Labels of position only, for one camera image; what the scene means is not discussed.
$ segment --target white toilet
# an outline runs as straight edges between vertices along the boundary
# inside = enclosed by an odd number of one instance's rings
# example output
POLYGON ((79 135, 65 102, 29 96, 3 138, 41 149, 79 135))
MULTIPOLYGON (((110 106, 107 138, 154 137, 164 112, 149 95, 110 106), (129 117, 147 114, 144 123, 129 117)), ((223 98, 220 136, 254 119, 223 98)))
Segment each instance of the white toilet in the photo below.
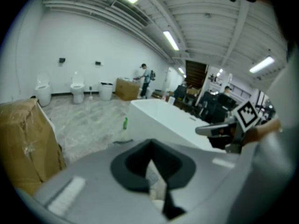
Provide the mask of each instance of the white toilet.
POLYGON ((47 106, 51 101, 50 77, 46 72, 37 74, 35 95, 41 107, 47 106))
POLYGON ((84 99, 84 76, 76 71, 71 80, 71 93, 74 95, 74 103, 80 104, 84 99))

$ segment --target concrete floor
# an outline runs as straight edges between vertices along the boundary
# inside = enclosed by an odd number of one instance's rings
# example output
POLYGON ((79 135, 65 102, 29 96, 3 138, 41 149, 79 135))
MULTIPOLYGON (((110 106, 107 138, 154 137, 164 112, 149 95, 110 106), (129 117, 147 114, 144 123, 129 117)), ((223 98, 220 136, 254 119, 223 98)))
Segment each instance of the concrete floor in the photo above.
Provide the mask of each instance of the concrete floor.
POLYGON ((128 132, 123 129, 129 101, 115 95, 103 101, 94 94, 92 101, 85 95, 84 101, 76 105, 72 98, 71 95, 52 97, 51 103, 43 108, 55 125, 66 164, 113 146, 115 141, 129 140, 128 132))

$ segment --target toilet brush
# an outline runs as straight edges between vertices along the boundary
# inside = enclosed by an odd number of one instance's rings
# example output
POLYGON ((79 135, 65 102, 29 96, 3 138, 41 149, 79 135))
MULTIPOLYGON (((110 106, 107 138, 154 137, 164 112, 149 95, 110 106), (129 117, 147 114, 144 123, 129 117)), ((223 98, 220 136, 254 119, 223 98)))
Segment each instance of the toilet brush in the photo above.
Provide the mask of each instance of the toilet brush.
POLYGON ((92 97, 92 87, 91 86, 89 86, 89 90, 90 90, 89 100, 91 101, 91 100, 93 100, 93 97, 92 97))

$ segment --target backpack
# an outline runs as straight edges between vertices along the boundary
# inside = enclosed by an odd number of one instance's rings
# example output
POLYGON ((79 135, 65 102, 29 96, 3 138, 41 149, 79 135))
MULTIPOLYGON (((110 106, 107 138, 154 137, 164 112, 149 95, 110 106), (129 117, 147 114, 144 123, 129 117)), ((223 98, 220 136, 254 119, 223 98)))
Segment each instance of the backpack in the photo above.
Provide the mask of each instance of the backpack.
POLYGON ((156 74, 153 70, 151 70, 149 78, 150 78, 150 80, 155 80, 156 74))

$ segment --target green bottle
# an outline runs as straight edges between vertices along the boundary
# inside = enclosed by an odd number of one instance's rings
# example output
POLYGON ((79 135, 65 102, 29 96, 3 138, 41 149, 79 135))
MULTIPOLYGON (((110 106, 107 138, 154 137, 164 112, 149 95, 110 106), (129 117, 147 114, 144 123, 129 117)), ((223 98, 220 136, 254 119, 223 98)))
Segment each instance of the green bottle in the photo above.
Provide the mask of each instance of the green bottle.
POLYGON ((128 118, 125 118, 125 121, 123 122, 123 129, 127 129, 127 124, 128 124, 128 118))

